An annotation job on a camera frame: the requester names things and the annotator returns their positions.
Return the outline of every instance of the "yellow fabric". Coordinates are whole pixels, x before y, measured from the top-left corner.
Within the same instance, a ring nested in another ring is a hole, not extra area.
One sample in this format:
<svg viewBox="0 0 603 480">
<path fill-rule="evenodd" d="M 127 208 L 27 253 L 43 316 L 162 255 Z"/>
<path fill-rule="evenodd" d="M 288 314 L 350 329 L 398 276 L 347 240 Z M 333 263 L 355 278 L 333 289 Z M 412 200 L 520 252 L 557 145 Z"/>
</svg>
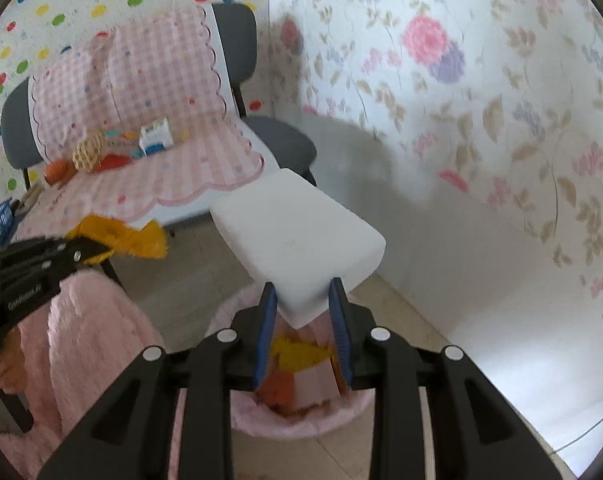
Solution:
<svg viewBox="0 0 603 480">
<path fill-rule="evenodd" d="M 327 348 L 305 342 L 291 341 L 287 337 L 277 337 L 270 344 L 270 357 L 278 359 L 280 372 L 293 374 L 307 370 L 330 359 L 332 352 Z"/>
<path fill-rule="evenodd" d="M 168 254 L 166 234 L 156 220 L 148 222 L 139 231 L 113 218 L 89 215 L 79 222 L 66 238 L 79 236 L 85 236 L 112 248 L 112 251 L 85 260 L 89 265 L 99 264 L 115 253 L 156 259 L 165 258 Z"/>
</svg>

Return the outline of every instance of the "white foam block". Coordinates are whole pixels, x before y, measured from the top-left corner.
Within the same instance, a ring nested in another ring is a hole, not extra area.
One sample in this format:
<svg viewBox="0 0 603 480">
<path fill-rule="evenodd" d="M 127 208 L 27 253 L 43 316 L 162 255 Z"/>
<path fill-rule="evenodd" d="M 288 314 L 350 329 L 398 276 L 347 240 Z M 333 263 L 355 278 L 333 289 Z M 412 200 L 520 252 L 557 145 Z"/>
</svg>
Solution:
<svg viewBox="0 0 603 480">
<path fill-rule="evenodd" d="M 279 312 L 295 329 L 328 309 L 332 278 L 349 292 L 386 247 L 377 230 L 290 170 L 262 176 L 210 211 L 252 278 L 274 284 Z"/>
</svg>

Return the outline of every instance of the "orange ball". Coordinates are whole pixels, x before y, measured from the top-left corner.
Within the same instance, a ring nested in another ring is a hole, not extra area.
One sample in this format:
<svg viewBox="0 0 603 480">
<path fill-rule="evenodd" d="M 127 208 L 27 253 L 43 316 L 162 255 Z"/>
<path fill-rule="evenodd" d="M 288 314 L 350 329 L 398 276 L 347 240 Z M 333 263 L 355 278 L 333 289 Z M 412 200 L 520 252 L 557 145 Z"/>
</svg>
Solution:
<svg viewBox="0 0 603 480">
<path fill-rule="evenodd" d="M 54 186 L 59 182 L 68 170 L 68 162 L 66 160 L 56 160 L 47 164 L 43 170 L 43 177 L 46 182 L 51 186 Z"/>
</svg>

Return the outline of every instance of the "chair seat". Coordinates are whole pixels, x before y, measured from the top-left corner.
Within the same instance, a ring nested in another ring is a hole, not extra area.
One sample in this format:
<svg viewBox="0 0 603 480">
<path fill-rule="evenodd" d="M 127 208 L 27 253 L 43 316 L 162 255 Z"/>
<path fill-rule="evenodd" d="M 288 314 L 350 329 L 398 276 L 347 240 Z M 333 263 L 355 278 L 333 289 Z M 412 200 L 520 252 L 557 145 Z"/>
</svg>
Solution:
<svg viewBox="0 0 603 480">
<path fill-rule="evenodd" d="M 309 171 L 317 149 L 297 128 L 265 116 L 248 116 L 243 120 L 264 141 L 281 168 L 302 176 Z"/>
</svg>

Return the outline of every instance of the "pink gingham fabric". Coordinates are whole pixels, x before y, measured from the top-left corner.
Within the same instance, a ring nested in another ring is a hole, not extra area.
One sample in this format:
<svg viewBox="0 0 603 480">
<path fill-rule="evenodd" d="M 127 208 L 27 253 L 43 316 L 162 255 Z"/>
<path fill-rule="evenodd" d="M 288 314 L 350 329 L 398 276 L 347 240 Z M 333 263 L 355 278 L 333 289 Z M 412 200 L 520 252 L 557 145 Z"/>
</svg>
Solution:
<svg viewBox="0 0 603 480">
<path fill-rule="evenodd" d="M 207 189 L 232 190 L 259 177 L 264 159 L 220 91 L 225 62 L 210 46 L 206 20 L 214 20 L 212 7 L 198 6 L 120 27 L 33 77 L 34 135 L 47 160 L 68 158 L 90 132 L 138 131 L 161 117 L 177 144 L 47 190 L 19 236 L 65 234 L 88 214 L 133 222 L 156 204 L 182 205 Z"/>
<path fill-rule="evenodd" d="M 232 190 L 260 176 L 263 159 L 249 139 L 235 133 L 234 121 L 192 124 L 188 142 L 118 170 L 80 172 L 65 187 L 46 190 L 16 236 L 64 235 L 88 214 L 134 222 L 156 204 L 182 205 L 207 189 Z"/>
<path fill-rule="evenodd" d="M 175 139 L 192 117 L 223 117 L 217 54 L 206 20 L 212 7 L 160 14 L 115 28 L 63 53 L 30 82 L 35 140 L 49 162 L 69 158 L 91 132 L 139 132 L 166 117 Z"/>
</svg>

